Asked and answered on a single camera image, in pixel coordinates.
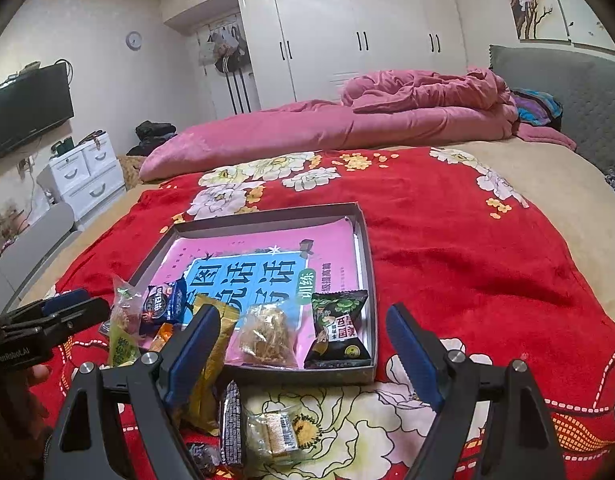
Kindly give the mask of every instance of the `green snack package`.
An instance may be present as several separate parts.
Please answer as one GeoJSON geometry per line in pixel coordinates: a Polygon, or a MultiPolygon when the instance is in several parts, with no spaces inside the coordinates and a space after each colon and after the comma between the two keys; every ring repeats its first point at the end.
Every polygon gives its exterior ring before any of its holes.
{"type": "Polygon", "coordinates": [[[307,353],[305,368],[367,366],[371,357],[354,323],[367,301],[367,290],[312,294],[316,340],[307,353]]]}
{"type": "Polygon", "coordinates": [[[110,354],[108,365],[112,367],[131,364],[140,357],[139,345],[117,323],[110,325],[110,354]]]}

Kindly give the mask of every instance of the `clock face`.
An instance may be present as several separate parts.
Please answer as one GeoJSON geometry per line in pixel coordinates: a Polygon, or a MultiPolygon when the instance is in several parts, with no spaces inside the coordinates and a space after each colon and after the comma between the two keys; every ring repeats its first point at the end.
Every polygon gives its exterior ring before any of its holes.
{"type": "Polygon", "coordinates": [[[141,35],[136,31],[132,31],[125,38],[125,44],[134,51],[141,48],[142,41],[141,35]]]}

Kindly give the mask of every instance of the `gray box tray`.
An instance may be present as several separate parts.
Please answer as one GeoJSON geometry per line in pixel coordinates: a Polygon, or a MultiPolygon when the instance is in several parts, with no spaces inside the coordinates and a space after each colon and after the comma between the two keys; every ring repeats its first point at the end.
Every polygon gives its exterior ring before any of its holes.
{"type": "Polygon", "coordinates": [[[356,203],[274,209],[175,224],[140,264],[139,269],[130,279],[130,285],[136,286],[139,290],[147,289],[172,244],[180,238],[215,238],[297,229],[328,224],[346,217],[353,225],[357,259],[361,263],[360,288],[366,289],[368,293],[367,302],[361,313],[361,335],[371,354],[371,365],[331,370],[292,370],[226,365],[224,372],[241,384],[370,384],[374,382],[377,369],[377,299],[367,227],[363,213],[356,203]]]}

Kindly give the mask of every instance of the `beige bed sheet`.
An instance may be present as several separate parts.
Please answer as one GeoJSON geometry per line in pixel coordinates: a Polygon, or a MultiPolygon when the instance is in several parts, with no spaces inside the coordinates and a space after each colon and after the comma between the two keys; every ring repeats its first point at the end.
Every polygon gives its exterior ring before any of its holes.
{"type": "MultiPolygon", "coordinates": [[[[566,240],[577,267],[615,322],[615,194],[601,172],[555,144],[512,138],[465,142],[453,148],[475,155],[542,210],[566,240]]],[[[63,250],[26,295],[25,302],[42,298],[70,263],[129,211],[143,190],[155,187],[142,185],[131,190],[97,218],[63,250]]]]}

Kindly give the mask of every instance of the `white drawer chest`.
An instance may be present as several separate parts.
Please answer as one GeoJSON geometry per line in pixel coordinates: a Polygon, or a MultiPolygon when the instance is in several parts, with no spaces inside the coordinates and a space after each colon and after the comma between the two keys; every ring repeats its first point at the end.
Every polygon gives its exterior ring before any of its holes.
{"type": "Polygon", "coordinates": [[[84,229],[125,192],[123,171],[107,134],[89,140],[51,159],[37,177],[56,202],[74,211],[76,226],[84,229]]]}

